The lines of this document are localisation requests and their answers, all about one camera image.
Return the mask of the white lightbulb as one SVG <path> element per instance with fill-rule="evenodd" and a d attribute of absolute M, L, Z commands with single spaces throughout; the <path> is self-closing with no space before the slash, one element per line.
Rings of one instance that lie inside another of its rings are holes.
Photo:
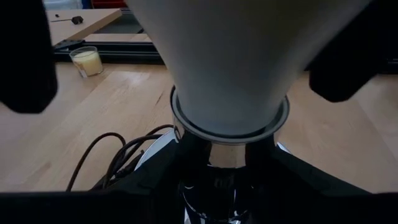
<path fill-rule="evenodd" d="M 274 118 L 297 76 L 370 0 L 126 0 L 184 115 L 220 135 Z"/>

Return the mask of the red storage bin shelf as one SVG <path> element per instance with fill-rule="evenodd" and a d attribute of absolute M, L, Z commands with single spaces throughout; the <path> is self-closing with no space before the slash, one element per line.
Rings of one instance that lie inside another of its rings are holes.
<path fill-rule="evenodd" d="M 124 0 L 90 0 L 94 9 L 127 8 Z"/>

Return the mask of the beige wooden desk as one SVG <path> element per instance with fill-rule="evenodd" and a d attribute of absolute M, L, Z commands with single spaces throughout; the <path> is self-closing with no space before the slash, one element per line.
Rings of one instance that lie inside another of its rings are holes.
<path fill-rule="evenodd" d="M 49 10 L 46 13 L 49 20 L 52 45 L 67 39 L 84 39 L 122 16 L 120 9 Z M 58 19 L 71 19 L 75 16 L 81 16 L 84 19 L 83 23 L 74 25 L 71 21 L 50 22 Z"/>

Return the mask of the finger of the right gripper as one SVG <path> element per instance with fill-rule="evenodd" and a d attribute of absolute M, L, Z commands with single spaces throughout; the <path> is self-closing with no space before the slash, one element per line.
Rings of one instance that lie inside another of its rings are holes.
<path fill-rule="evenodd" d="M 42 0 L 0 0 L 0 103 L 39 114 L 58 90 Z"/>
<path fill-rule="evenodd" d="M 309 87 L 330 102 L 350 99 L 377 74 L 398 75 L 398 0 L 372 0 L 306 70 Z"/>

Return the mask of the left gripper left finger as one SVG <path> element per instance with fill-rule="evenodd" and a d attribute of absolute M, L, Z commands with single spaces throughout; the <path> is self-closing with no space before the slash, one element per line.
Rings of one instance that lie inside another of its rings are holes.
<path fill-rule="evenodd" d="M 121 224 L 183 224 L 183 203 L 175 170 L 177 143 L 172 140 L 146 159 L 137 169 L 107 186 L 103 192 L 124 194 L 111 208 L 120 209 L 115 219 Z"/>

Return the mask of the chrome lamp socket base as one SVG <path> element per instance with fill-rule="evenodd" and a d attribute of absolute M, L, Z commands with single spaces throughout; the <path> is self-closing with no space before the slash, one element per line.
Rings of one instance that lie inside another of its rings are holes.
<path fill-rule="evenodd" d="M 270 124 L 246 136 L 214 135 L 196 127 L 183 114 L 176 90 L 170 102 L 174 128 L 149 146 L 137 169 L 175 164 L 187 224 L 246 223 L 253 190 L 246 165 L 249 148 L 278 146 L 274 136 L 289 115 L 288 99 L 282 100 Z"/>

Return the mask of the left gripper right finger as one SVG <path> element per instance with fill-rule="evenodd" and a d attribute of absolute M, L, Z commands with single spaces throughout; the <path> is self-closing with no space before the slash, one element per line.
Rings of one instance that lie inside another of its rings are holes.
<path fill-rule="evenodd" d="M 330 224 L 366 219 L 372 193 L 274 144 L 264 153 L 264 219 L 268 223 Z"/>

